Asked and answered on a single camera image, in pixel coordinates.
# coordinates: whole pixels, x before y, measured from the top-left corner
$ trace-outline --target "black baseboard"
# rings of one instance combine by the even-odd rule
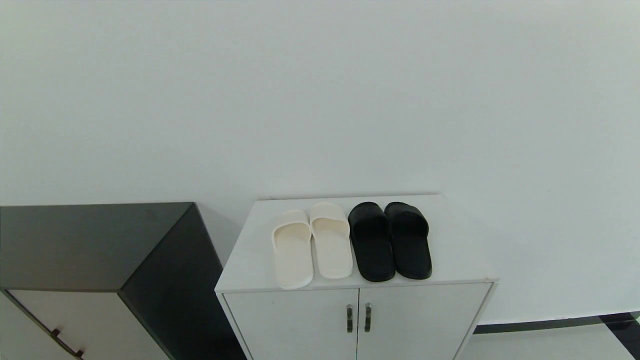
[[[640,312],[587,316],[584,318],[561,320],[547,320],[541,322],[497,323],[491,325],[478,325],[476,327],[476,330],[474,331],[474,334],[557,329],[561,327],[593,325],[596,323],[606,323],[607,325],[609,325],[617,323],[636,322],[636,318],[638,316],[640,316]]]

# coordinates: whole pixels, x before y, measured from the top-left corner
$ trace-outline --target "floor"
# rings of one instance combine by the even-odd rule
[[[640,360],[640,325],[627,322],[608,327],[600,323],[560,329],[474,334],[460,357],[460,360],[567,359]]]

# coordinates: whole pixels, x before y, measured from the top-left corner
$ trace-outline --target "black cabinet top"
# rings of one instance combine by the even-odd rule
[[[0,208],[0,287],[117,291],[191,204]]]

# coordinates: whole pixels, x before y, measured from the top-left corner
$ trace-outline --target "slide sandal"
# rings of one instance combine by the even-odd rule
[[[280,287],[293,290],[310,283],[314,278],[314,264],[307,214],[302,210],[290,210],[280,215],[276,219],[271,242]]]
[[[387,281],[396,274],[389,222],[375,202],[363,202],[349,214],[351,242],[360,274],[369,281]]]
[[[391,246],[398,272],[409,279],[427,279],[432,270],[427,220],[420,210],[403,202],[390,203],[385,214],[391,223]]]
[[[310,211],[318,270],[327,279],[342,279],[353,271],[349,222],[344,210],[331,202],[313,205]]]

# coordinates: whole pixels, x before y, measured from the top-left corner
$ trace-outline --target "drawer handle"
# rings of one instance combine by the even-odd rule
[[[347,305],[347,332],[353,332],[353,306]]]
[[[371,303],[368,302],[365,305],[367,312],[366,312],[366,317],[364,320],[364,332],[369,332],[371,331]]]
[[[62,349],[64,349],[66,352],[69,353],[69,355],[73,356],[75,359],[77,360],[83,360],[82,355],[84,354],[84,351],[82,350],[78,350],[78,351],[73,351],[69,345],[65,344],[64,341],[60,340],[60,338],[58,337],[58,335],[60,335],[60,330],[55,329],[51,332],[51,338],[58,344],[60,345],[60,347]]]

